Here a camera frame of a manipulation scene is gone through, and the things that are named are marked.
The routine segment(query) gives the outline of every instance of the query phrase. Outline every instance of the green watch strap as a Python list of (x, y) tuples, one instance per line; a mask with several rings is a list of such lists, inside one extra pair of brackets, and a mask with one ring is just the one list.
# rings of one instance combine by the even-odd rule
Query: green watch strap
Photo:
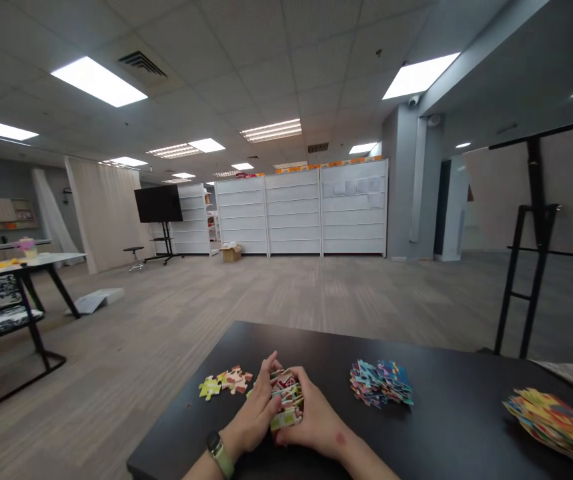
[(211, 452), (211, 454), (213, 455), (213, 458), (219, 465), (219, 468), (221, 469), (221, 472), (224, 474), (226, 480), (229, 480), (233, 476), (234, 468), (233, 468), (233, 462), (231, 461), (231, 457), (229, 457), (226, 454), (223, 444), (217, 450), (217, 453), (213, 454)]

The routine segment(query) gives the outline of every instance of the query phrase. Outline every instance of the hand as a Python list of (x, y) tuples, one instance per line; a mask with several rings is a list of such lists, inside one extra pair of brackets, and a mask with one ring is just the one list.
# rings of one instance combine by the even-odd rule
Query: hand
[(281, 407), (279, 396), (271, 398), (272, 371), (281, 369), (274, 351), (261, 363), (253, 393), (246, 400), (231, 423), (219, 432), (226, 453), (236, 462), (245, 452), (253, 451), (266, 435), (271, 420)]
[(304, 368), (291, 367), (291, 371), (302, 386), (304, 414), (299, 425), (280, 429), (275, 442), (278, 445), (302, 445), (325, 457), (340, 460), (343, 446), (354, 434), (338, 417), (320, 389), (310, 381)]

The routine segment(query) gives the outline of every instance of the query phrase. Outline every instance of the gray carpet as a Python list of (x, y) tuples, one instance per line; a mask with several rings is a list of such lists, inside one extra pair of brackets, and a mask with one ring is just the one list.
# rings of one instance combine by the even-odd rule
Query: gray carpet
[[(522, 255), (527, 293), (534, 255)], [(123, 287), (126, 298), (74, 321), (49, 278), (35, 278), (47, 310), (56, 373), (0, 405), (0, 479), (126, 479), (125, 461), (235, 320), (474, 351), (492, 347), (508, 254), (458, 263), (380, 257), (220, 256), (150, 263), (90, 277), (61, 270), (73, 298)], [(503, 354), (516, 356), (526, 302), (514, 299)], [(0, 393), (39, 364), (27, 331), (0, 339)], [(530, 358), (573, 363), (573, 259), (553, 257)]]

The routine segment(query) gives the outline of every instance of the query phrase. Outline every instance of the right hand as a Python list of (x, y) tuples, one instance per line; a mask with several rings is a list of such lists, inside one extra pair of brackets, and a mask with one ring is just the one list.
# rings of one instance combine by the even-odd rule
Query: right hand
[(320, 389), (310, 381), (304, 368), (291, 367), (291, 371), (302, 386), (304, 414), (298, 425), (280, 429), (275, 442), (278, 445), (301, 445), (325, 457), (340, 460), (342, 447), (353, 433), (338, 417)]

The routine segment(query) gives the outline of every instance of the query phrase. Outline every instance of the black easel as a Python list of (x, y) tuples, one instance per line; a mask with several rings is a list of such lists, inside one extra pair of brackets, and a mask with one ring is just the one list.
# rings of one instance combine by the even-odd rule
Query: black easel
[(161, 223), (162, 234), (164, 236), (159, 238), (154, 238), (153, 241), (163, 241), (164, 245), (166, 245), (166, 253), (162, 253), (161, 255), (156, 255), (155, 257), (148, 257), (147, 259), (143, 260), (144, 263), (146, 263), (149, 260), (156, 260), (159, 258), (163, 258), (165, 259), (164, 265), (166, 265), (168, 261), (173, 257), (184, 258), (184, 256), (181, 253), (173, 253), (173, 245), (171, 244), (171, 240), (173, 239), (173, 237), (171, 237), (171, 229), (168, 225), (168, 222), (160, 222), (160, 223)]
[[(522, 334), (522, 344), (520, 346), (520, 358), (526, 358), (528, 345), (531, 340), (531, 332), (533, 330), (533, 322), (535, 321), (535, 312), (538, 308), (538, 300), (540, 299), (540, 288), (542, 287), (546, 258), (549, 254), (573, 257), (573, 253), (552, 251), (548, 249), (551, 243), (551, 236), (553, 234), (555, 216), (562, 206), (557, 203), (547, 205), (545, 202), (544, 178), (542, 175), (542, 154), (540, 152), (540, 139), (542, 137), (561, 133), (567, 130), (573, 130), (573, 125), (489, 147), (489, 150), (493, 150), (526, 141), (526, 146), (528, 148), (528, 180), (531, 190), (531, 205), (520, 205), (518, 209), (518, 220), (515, 225), (515, 234), (513, 236), (513, 245), (508, 247), (511, 249), (511, 259), (508, 263), (508, 273), (506, 275), (506, 285), (504, 287), (504, 297), (502, 299), (502, 311), (500, 312), (498, 333), (495, 337), (495, 348), (493, 350), (493, 354), (495, 355), (499, 355), (502, 350), (504, 328), (506, 326), (506, 317), (508, 315), (508, 306), (511, 302), (511, 297), (517, 297), (529, 302), (528, 311), (526, 313), (526, 322), (524, 324), (524, 333)], [(533, 226), (535, 229), (535, 242), (537, 243), (537, 249), (520, 247), (520, 243), (522, 242), (522, 230), (524, 229), (524, 218), (526, 217), (527, 212), (532, 212), (533, 214)], [(518, 264), (518, 254), (520, 250), (538, 252), (538, 262), (535, 268), (535, 277), (533, 278), (530, 295), (513, 291), (513, 280), (515, 279), (515, 269)]]

